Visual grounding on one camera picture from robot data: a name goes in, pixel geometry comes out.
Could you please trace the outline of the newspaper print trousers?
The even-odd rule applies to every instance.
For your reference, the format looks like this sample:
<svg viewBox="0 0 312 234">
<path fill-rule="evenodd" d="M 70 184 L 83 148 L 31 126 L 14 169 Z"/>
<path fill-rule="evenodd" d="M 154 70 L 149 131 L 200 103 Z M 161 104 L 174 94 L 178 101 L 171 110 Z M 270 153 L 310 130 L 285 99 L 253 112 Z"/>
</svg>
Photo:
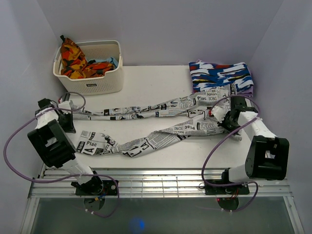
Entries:
<svg viewBox="0 0 312 234">
<path fill-rule="evenodd" d="M 168 147 L 189 137 L 213 136 L 225 133 L 221 117 L 212 117 L 210 110 L 221 98 L 235 95 L 233 84 L 178 97 L 154 106 L 105 109 L 100 112 L 85 108 L 73 113 L 76 120 L 141 120 L 151 117 L 184 116 L 189 120 L 172 127 L 151 132 L 145 137 L 119 144 L 105 133 L 82 131 L 76 151 L 91 156 L 122 154 L 127 157 L 143 156 Z"/>
</svg>

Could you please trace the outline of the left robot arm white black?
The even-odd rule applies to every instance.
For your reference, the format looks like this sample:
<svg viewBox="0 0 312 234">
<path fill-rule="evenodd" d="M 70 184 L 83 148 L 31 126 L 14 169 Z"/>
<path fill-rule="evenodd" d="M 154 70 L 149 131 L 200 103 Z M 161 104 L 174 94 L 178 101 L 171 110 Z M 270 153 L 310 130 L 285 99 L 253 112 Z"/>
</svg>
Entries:
<svg viewBox="0 0 312 234">
<path fill-rule="evenodd" d="M 102 180 L 91 167 L 81 163 L 76 157 L 76 149 L 67 136 L 75 133 L 73 116 L 68 101 L 58 110 L 50 99 L 38 101 L 39 109 L 35 112 L 37 125 L 27 134 L 41 160 L 47 167 L 63 169 L 77 181 L 72 185 L 88 195 L 103 192 Z"/>
</svg>

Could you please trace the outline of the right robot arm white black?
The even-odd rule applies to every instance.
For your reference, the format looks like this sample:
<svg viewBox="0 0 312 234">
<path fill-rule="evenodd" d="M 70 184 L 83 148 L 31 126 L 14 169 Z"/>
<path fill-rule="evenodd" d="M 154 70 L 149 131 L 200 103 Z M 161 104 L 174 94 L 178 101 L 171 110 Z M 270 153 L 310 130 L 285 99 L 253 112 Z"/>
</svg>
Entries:
<svg viewBox="0 0 312 234">
<path fill-rule="evenodd" d="M 252 180 L 284 180 L 287 173 L 289 141 L 273 134 L 257 117 L 258 111 L 247 106 L 244 97 L 230 98 L 230 111 L 221 126 L 232 132 L 241 126 L 251 140 L 245 163 L 228 169 L 228 177 L 220 181 L 221 190 L 231 194 L 239 182 Z"/>
</svg>

